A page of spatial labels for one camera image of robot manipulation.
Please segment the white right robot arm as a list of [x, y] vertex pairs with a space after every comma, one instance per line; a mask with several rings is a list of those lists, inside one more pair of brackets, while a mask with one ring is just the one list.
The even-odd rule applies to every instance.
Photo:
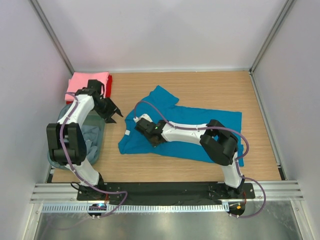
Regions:
[[218, 120], [207, 124], [181, 124], [167, 120], [153, 122], [148, 116], [134, 117], [135, 129], [141, 133], [153, 147], [164, 143], [187, 143], [201, 146], [209, 159], [221, 166], [224, 176], [224, 188], [231, 198], [237, 198], [244, 192], [245, 179], [240, 172], [238, 154], [240, 133], [223, 126]]

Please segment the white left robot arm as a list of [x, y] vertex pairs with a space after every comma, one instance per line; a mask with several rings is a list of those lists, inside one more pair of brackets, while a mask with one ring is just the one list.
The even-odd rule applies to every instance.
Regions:
[[105, 86], [100, 81], [90, 79], [87, 87], [78, 89], [75, 93], [67, 92], [67, 95], [74, 98], [71, 107], [56, 123], [50, 123], [46, 127], [50, 159], [69, 169], [79, 179], [80, 186], [88, 190], [88, 194], [95, 200], [114, 193], [106, 191], [102, 175], [87, 159], [87, 146], [81, 127], [92, 110], [106, 124], [116, 122], [113, 115], [122, 115], [115, 103], [109, 97], [104, 97], [104, 89]]

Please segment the blue t shirt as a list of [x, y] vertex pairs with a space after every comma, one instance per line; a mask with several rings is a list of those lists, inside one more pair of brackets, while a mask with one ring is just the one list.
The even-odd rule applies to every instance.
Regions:
[[243, 151], [239, 138], [242, 127], [242, 114], [214, 109], [192, 108], [177, 106], [179, 99], [157, 86], [150, 94], [139, 101], [135, 108], [125, 119], [126, 132], [118, 144], [121, 154], [158, 154], [167, 157], [176, 157], [211, 163], [199, 145], [183, 142], [167, 142], [153, 147], [148, 140], [139, 133], [135, 127], [135, 117], [148, 116], [154, 123], [166, 120], [178, 124], [201, 125], [208, 124], [211, 120], [219, 121], [224, 127], [234, 130], [240, 135], [238, 138], [238, 153]]

